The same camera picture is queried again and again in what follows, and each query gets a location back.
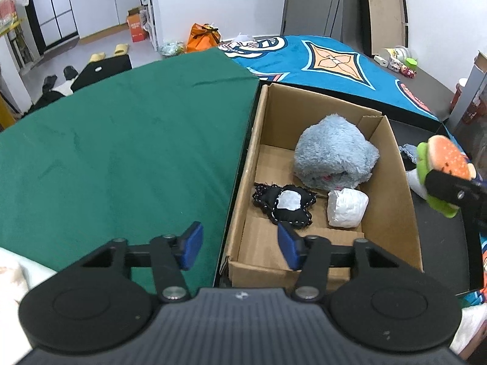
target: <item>green tablecloth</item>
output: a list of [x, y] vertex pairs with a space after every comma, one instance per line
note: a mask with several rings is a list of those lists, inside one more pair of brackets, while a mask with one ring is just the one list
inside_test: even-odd
[[[216, 48], [106, 79], [0, 134], [0, 247], [61, 270], [112, 238], [205, 229], [210, 286], [258, 79]], [[152, 287], [152, 275], [134, 280]]]

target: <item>hamburger toy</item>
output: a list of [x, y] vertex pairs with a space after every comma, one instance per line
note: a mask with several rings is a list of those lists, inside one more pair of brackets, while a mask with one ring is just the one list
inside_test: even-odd
[[[471, 168], [468, 166], [465, 155], [445, 136], [435, 135], [427, 143], [420, 143], [417, 146], [417, 155], [416, 169], [419, 182], [423, 187], [426, 174], [433, 169], [461, 179], [471, 180]], [[431, 208], [445, 217], [453, 218], [458, 212], [457, 206], [431, 195], [426, 196], [426, 201]]]

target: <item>white tissue pack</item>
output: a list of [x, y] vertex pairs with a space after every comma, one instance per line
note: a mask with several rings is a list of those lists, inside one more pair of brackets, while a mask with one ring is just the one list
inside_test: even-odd
[[344, 188], [341, 191], [328, 193], [328, 223], [339, 228], [356, 228], [365, 209], [369, 204], [369, 197], [356, 189]]

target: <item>gray plush toy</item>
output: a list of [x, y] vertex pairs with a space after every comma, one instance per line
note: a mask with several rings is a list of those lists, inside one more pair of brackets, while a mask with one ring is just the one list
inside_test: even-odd
[[379, 151], [357, 127], [332, 114], [306, 129], [294, 152], [294, 172], [309, 188], [356, 188], [372, 176]]

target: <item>orange bag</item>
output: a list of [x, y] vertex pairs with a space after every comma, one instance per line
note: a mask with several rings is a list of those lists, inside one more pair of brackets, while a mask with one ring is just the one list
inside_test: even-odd
[[187, 41], [186, 52], [198, 52], [215, 47], [220, 43], [221, 35], [218, 29], [208, 24], [195, 23]]

